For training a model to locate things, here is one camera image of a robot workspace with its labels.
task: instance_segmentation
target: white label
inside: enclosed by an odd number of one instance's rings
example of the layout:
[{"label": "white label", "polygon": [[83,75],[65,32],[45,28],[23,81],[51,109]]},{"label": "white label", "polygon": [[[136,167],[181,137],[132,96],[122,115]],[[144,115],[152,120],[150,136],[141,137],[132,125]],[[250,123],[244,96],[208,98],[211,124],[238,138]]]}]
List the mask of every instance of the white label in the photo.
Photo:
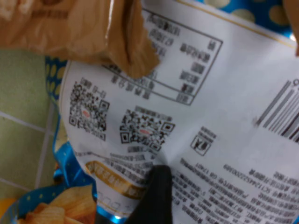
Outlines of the white label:
[{"label": "white label", "polygon": [[128,217],[163,163],[175,224],[293,223],[295,44],[193,1],[145,1],[143,16],[162,60],[151,74],[133,80],[115,66],[71,62],[63,80],[62,118],[99,205]]}]

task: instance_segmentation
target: red logo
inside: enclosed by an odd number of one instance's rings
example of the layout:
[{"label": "red logo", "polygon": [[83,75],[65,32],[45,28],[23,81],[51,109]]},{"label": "red logo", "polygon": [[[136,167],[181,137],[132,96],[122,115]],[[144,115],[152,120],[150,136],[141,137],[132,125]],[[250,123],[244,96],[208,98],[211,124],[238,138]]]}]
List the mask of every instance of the red logo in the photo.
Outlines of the red logo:
[{"label": "red logo", "polygon": [[144,129],[140,129],[140,133],[146,134],[146,135],[150,135],[151,134],[149,131],[144,130]]},{"label": "red logo", "polygon": [[89,112],[87,112],[87,111],[83,111],[83,114],[84,114],[87,118],[90,117]]}]

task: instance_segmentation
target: green tile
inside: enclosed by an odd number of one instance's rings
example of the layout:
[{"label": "green tile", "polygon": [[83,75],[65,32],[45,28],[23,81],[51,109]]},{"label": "green tile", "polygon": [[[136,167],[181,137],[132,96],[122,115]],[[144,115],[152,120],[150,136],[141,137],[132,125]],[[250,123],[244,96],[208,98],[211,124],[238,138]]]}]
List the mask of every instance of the green tile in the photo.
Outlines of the green tile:
[{"label": "green tile", "polygon": [[58,109],[55,108],[53,119],[52,119],[52,132],[55,133],[58,122]]},{"label": "green tile", "polygon": [[53,174],[54,174],[56,162],[54,159],[53,149],[52,149],[53,140],[54,140],[54,138],[50,136],[47,154],[46,154],[45,161],[43,164],[42,177],[41,177],[41,182],[39,185],[40,188],[54,184]]},{"label": "green tile", "polygon": [[44,133],[0,117],[0,177],[34,188]]},{"label": "green tile", "polygon": [[49,98],[44,57],[19,50],[0,50],[0,111],[45,127]]},{"label": "green tile", "polygon": [[6,183],[0,182],[0,200],[3,198],[20,198],[22,195],[26,194],[27,192],[16,188],[14,186],[8,185]]}]

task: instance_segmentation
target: brown paper bag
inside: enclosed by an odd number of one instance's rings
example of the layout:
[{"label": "brown paper bag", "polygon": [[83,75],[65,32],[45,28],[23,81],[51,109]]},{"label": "brown paper bag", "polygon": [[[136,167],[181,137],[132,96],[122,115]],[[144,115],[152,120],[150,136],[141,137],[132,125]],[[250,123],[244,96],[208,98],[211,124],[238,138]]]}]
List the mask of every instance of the brown paper bag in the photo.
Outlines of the brown paper bag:
[{"label": "brown paper bag", "polygon": [[[291,23],[294,36],[297,43],[299,40],[299,1],[297,0],[284,0],[284,8],[286,15]],[[299,56],[299,48],[297,47],[296,56]]]},{"label": "brown paper bag", "polygon": [[139,0],[0,0],[0,48],[116,64],[133,78],[159,62]]}]

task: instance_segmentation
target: nutrition facts table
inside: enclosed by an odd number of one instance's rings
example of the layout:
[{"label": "nutrition facts table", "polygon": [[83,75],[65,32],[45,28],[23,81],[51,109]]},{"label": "nutrition facts table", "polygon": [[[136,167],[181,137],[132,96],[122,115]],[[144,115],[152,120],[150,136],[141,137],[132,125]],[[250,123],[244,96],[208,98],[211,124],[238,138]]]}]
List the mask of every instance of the nutrition facts table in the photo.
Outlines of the nutrition facts table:
[{"label": "nutrition facts table", "polygon": [[131,79],[115,66],[106,67],[115,76],[112,82],[135,95],[151,94],[191,105],[203,85],[223,41],[163,16],[143,10],[149,38],[163,61],[148,76]]}]

